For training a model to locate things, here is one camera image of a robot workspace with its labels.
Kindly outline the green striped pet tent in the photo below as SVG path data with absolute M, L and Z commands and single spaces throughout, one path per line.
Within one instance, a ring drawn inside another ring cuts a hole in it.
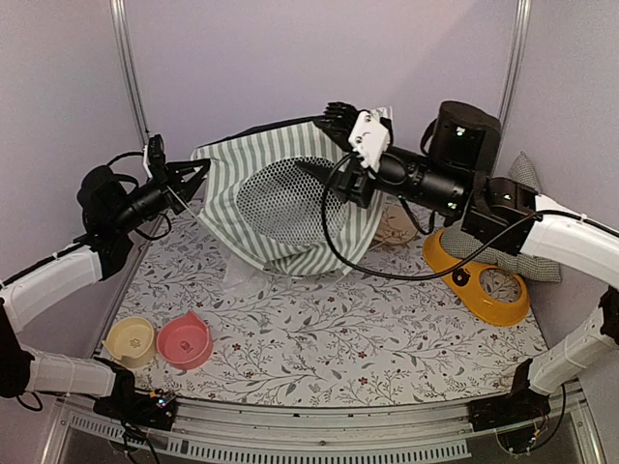
M 245 130 L 195 148 L 208 160 L 199 218 L 238 261 L 272 276 L 345 276 L 341 256 L 358 263 L 385 207 L 377 192 L 368 208 L 344 203 L 298 167 L 331 170 L 342 150 L 311 117 Z

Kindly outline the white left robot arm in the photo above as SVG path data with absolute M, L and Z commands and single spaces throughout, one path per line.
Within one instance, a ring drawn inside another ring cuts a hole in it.
M 126 382 L 131 373 L 111 362 L 67 357 L 27 347 L 18 340 L 26 326 L 82 289 L 119 273 L 140 226 L 167 211 L 183 212 L 210 169 L 207 159 L 154 161 L 140 184 L 108 165 L 91 170 L 77 201 L 85 232 L 55 254 L 1 284 L 1 395 L 26 392 L 90 394 L 104 397 L 124 420 L 143 412 L 141 394 Z

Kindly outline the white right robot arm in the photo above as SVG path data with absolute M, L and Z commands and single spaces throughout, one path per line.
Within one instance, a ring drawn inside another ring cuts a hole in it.
M 375 111 L 332 101 L 313 118 L 343 156 L 331 168 L 303 161 L 324 197 L 367 208 L 376 193 L 404 209 L 420 205 L 477 240 L 479 251 L 555 265 L 606 285 L 599 305 L 545 353 L 519 365 L 500 401 L 507 421 L 521 421 L 547 396 L 618 347 L 618 233 L 535 188 L 493 175 L 502 127 L 482 109 L 443 101 L 418 152 L 397 147 L 392 121 Z

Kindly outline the cream pet bowl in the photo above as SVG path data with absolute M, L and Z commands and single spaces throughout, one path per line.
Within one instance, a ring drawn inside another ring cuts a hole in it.
M 128 317 L 116 323 L 103 341 L 113 360 L 128 369 L 145 366 L 156 356 L 154 326 L 143 317 Z

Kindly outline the pink pet bowl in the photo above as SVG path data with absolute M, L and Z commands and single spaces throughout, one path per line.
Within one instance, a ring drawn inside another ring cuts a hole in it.
M 157 335 L 157 352 L 181 370 L 196 369 L 213 353 L 213 340 L 207 324 L 194 311 L 171 320 Z

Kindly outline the green checked cushion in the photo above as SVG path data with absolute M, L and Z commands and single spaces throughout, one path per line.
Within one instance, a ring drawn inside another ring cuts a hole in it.
M 534 163 L 527 155 L 520 151 L 508 170 L 508 177 L 519 184 L 523 184 L 537 193 L 542 192 Z M 499 250 L 498 245 L 507 245 L 508 235 L 502 237 L 502 242 L 496 241 L 492 246 L 482 251 L 474 258 L 475 262 L 497 266 L 511 274 L 525 279 L 546 283 L 561 283 L 562 274 L 560 264 L 548 259 L 523 253 L 523 241 L 513 242 L 510 252 Z M 480 241 L 462 230 L 462 220 L 444 228 L 440 238 L 443 249 L 455 259 L 464 259 L 480 248 L 486 240 Z

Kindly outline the round wooden floral plate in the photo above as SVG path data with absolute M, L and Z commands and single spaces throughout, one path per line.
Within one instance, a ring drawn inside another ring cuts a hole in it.
M 400 205 L 389 204 L 382 213 L 373 240 L 380 245 L 403 246 L 421 234 Z

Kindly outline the floral table mat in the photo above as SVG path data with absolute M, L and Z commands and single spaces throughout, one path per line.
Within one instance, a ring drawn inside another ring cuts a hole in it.
M 225 255 L 192 216 L 166 232 L 148 246 L 117 318 L 161 328 L 193 312 L 214 350 L 193 370 L 151 360 L 136 372 L 144 389 L 300 407 L 447 401 L 507 391 L 516 366 L 546 348 L 533 315 L 492 326 L 440 280 L 251 273 L 231 285 Z

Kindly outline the aluminium frame post right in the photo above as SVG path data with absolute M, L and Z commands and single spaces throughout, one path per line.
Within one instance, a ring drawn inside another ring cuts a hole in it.
M 509 53 L 507 74 L 504 82 L 501 102 L 499 105 L 498 119 L 503 129 L 506 128 L 508 125 L 514 105 L 514 100 L 516 97 L 516 87 L 518 84 L 518 79 L 521 72 L 526 49 L 531 10 L 531 0 L 518 0 L 516 2 L 516 15 L 514 21 L 512 44 Z

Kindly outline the aluminium frame post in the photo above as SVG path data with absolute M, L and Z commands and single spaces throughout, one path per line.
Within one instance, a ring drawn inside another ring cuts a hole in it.
M 504 82 L 501 102 L 499 105 L 498 119 L 503 129 L 506 128 L 508 125 L 514 105 L 514 100 L 516 97 L 516 87 L 518 84 L 518 79 L 521 72 L 526 49 L 531 10 L 531 0 L 518 0 L 516 2 L 516 15 L 514 21 L 512 44 L 509 53 L 507 74 Z
M 150 138 L 149 124 L 135 67 L 126 2 L 109 0 L 112 28 L 137 137 L 142 146 Z

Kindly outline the aluminium frame post left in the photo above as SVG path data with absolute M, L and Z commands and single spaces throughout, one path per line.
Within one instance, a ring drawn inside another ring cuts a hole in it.
M 126 2 L 109 0 L 112 28 L 137 137 L 142 146 L 150 138 L 149 124 L 135 67 Z

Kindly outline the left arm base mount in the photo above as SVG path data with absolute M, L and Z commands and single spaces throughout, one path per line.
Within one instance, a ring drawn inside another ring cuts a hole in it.
M 173 391 L 138 391 L 130 371 L 116 374 L 111 394 L 94 401 L 93 412 L 109 419 L 170 431 L 178 404 Z

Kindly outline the front aluminium rail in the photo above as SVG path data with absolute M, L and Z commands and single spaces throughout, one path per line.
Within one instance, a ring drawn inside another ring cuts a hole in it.
M 292 408 L 181 400 L 169 431 L 124 439 L 90 400 L 59 400 L 44 463 L 605 463 L 576 381 L 551 399 L 542 447 L 536 420 L 474 430 L 464 400 L 355 408 Z

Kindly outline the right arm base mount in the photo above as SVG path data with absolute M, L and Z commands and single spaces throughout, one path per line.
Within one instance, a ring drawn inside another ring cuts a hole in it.
M 474 431 L 529 421 L 550 413 L 548 396 L 532 391 L 477 399 L 470 401 L 466 407 Z

